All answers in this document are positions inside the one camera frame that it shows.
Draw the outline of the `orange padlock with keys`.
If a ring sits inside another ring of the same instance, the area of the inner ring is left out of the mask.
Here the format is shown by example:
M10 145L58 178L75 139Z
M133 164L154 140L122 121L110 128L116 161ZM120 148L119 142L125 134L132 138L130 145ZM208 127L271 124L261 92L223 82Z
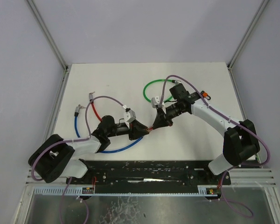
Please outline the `orange padlock with keys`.
M206 93L205 91L201 91L201 95L203 96L203 98L207 99L207 100L211 100L211 96Z

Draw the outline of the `green cable lock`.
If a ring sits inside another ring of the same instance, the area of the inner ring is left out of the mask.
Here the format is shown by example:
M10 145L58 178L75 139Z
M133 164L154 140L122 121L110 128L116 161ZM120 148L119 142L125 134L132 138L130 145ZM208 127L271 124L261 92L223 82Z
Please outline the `green cable lock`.
M158 91L160 90L160 88L162 88L164 81L165 81L164 79L156 79L145 85L142 92L143 92L143 97L147 102L151 103L151 98L154 97L155 94L159 93ZM167 80L168 87L170 87L169 83L178 84L181 82L173 79L168 79ZM165 95L164 98L165 103L174 102L174 101L175 100L173 100L173 97L171 95L170 96L168 94Z

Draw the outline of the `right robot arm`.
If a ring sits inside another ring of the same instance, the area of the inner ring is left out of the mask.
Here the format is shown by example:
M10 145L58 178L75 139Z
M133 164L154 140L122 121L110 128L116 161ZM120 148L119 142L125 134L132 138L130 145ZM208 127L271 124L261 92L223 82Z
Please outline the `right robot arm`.
M206 104L204 91L189 93L182 84L170 88L175 103L166 107L160 97L151 99L151 105L157 110L153 129L172 126L172 119L183 113L195 115L212 126L224 138L223 152L208 164L203 178L208 184L220 179L220 174L232 167L237 167L260 151L259 141L253 122L233 121L221 112L215 112Z

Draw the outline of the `red cable lock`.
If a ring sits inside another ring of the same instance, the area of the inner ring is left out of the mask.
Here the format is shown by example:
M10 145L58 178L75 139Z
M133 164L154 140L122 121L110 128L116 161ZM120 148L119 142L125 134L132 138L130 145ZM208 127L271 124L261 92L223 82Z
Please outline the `red cable lock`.
M92 107L92 110L93 110L95 116L97 117L97 119L98 119L99 121L102 121L102 119L101 119L101 117L99 116L99 114L98 114L98 112L97 112L97 110L96 110L96 107L95 107L95 105L94 105L94 101L93 101L93 99L94 99L94 96L93 96L94 93L95 93L95 92L90 92L90 93L89 93L89 101L91 102L91 107Z

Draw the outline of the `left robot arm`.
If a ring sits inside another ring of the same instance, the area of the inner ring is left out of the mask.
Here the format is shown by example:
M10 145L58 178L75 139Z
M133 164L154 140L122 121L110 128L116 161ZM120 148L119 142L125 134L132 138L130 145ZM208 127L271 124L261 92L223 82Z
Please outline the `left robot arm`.
M92 181L93 173L82 162L86 154L114 154L125 151L149 134L148 127L137 120L115 123L106 115L98 127L86 138L65 140L58 134L51 135L29 158L28 164L34 181L54 182L61 175L75 177L82 184ZM111 137L128 135L132 143L120 149L108 150Z

